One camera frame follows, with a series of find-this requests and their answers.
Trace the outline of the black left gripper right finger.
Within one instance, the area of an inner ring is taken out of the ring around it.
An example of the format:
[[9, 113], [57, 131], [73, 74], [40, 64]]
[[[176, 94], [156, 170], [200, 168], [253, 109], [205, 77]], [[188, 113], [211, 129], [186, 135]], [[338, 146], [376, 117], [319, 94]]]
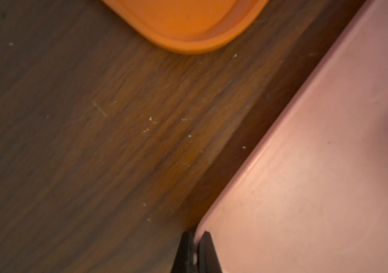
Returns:
[[199, 241], [197, 265], [199, 273], [222, 273], [210, 232], [204, 232]]

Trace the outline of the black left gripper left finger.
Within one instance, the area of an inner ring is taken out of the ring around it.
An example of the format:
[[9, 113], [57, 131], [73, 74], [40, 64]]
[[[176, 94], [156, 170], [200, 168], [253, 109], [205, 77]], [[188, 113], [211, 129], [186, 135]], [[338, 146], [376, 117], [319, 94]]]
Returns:
[[179, 242], [171, 273], [195, 273], [194, 254], [194, 234], [193, 232], [184, 232]]

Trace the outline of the pink silicone mat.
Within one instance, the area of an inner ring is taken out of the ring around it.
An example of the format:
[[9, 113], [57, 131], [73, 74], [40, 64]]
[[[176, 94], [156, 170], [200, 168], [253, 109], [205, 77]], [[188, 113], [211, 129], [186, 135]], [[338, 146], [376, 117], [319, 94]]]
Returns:
[[367, 1], [200, 222], [226, 273], [388, 273], [388, 1]]

